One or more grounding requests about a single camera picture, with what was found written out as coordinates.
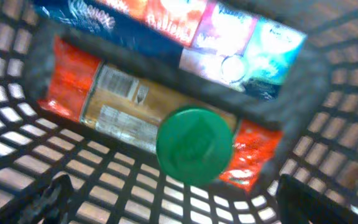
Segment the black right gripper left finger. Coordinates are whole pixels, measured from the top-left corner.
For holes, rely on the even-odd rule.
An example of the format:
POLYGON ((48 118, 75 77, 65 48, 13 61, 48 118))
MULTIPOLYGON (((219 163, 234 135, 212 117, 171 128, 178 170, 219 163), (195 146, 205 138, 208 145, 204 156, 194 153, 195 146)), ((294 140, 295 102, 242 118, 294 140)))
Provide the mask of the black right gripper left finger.
POLYGON ((53 179, 40 196, 36 196, 29 205, 20 211, 18 223, 67 224, 70 197, 73 186, 69 175, 53 179))

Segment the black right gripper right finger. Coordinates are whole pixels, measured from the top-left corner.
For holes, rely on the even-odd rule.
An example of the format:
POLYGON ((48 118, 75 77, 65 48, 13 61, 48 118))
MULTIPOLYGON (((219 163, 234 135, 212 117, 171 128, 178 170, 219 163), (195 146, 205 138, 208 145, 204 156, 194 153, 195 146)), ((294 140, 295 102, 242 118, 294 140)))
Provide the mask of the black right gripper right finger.
POLYGON ((283 174, 276 193, 282 223, 358 223, 358 215, 299 180, 283 174))

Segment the green lid jar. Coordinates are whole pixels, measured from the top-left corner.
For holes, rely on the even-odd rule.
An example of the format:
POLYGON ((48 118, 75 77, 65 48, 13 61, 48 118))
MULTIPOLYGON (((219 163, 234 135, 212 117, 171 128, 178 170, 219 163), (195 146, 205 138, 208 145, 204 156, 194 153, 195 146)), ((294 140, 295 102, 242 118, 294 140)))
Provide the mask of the green lid jar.
POLYGON ((194 186, 212 183, 234 154, 234 133, 226 120, 207 108, 172 111, 157 131, 156 155, 162 171, 194 186))

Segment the orange pasta package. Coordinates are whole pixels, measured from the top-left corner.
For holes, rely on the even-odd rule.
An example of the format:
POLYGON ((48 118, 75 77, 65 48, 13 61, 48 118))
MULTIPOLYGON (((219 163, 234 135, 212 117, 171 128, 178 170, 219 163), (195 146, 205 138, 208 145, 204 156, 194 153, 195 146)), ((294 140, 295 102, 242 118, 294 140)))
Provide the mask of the orange pasta package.
POLYGON ((271 160, 283 133, 203 103, 84 52, 59 37, 53 40, 55 69, 39 105, 74 122, 156 155, 160 123, 179 108, 195 106, 220 114, 234 133, 234 154, 215 180, 250 191, 271 160))

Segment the tissue pack multipack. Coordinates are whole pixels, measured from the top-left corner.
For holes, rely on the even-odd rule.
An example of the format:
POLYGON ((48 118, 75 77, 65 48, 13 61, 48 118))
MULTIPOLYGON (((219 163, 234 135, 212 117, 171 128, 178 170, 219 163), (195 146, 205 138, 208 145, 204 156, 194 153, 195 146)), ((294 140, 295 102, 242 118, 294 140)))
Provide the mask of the tissue pack multipack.
POLYGON ((35 0, 49 19, 261 100, 279 94, 307 36, 209 0, 35 0))

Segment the grey plastic basket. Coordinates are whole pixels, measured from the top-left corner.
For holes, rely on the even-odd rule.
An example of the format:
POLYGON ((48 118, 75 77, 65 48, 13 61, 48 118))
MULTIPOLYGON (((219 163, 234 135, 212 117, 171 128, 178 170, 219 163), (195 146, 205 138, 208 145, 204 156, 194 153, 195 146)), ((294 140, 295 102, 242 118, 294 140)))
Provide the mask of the grey plastic basket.
POLYGON ((277 100, 257 101, 135 56, 158 82, 276 128, 284 137, 251 194, 175 181, 141 149, 42 111, 22 85, 33 51, 48 55, 61 26, 28 1, 0 1, 0 208, 54 177, 75 186, 70 223, 280 223, 287 174, 358 219, 358 0, 229 1, 308 34, 277 100))

